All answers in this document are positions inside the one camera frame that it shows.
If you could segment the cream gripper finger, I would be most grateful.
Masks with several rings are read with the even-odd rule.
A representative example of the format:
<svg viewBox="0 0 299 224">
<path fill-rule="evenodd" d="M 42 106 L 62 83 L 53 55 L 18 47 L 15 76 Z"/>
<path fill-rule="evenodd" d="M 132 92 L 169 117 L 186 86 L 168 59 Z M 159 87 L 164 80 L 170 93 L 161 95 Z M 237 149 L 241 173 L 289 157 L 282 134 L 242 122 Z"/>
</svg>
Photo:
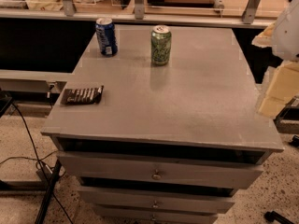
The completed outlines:
<svg viewBox="0 0 299 224">
<path fill-rule="evenodd" d="M 274 119 L 285 107 L 285 103 L 273 97 L 261 96 L 256 104 L 258 114 Z"/>
<path fill-rule="evenodd" d="M 299 62 L 284 61 L 275 70 L 266 94 L 290 101 L 299 92 Z"/>
</svg>

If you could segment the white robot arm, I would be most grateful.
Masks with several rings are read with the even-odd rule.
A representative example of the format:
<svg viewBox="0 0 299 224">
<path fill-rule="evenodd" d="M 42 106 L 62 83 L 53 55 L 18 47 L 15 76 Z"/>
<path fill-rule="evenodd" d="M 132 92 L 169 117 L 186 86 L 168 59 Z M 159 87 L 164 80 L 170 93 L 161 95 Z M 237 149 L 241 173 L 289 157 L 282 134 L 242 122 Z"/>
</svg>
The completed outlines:
<svg viewBox="0 0 299 224">
<path fill-rule="evenodd" d="M 282 59 L 258 107 L 259 114 L 275 118 L 299 92 L 299 0 L 292 0 L 274 23 L 254 37 L 252 45 L 270 48 Z"/>
</svg>

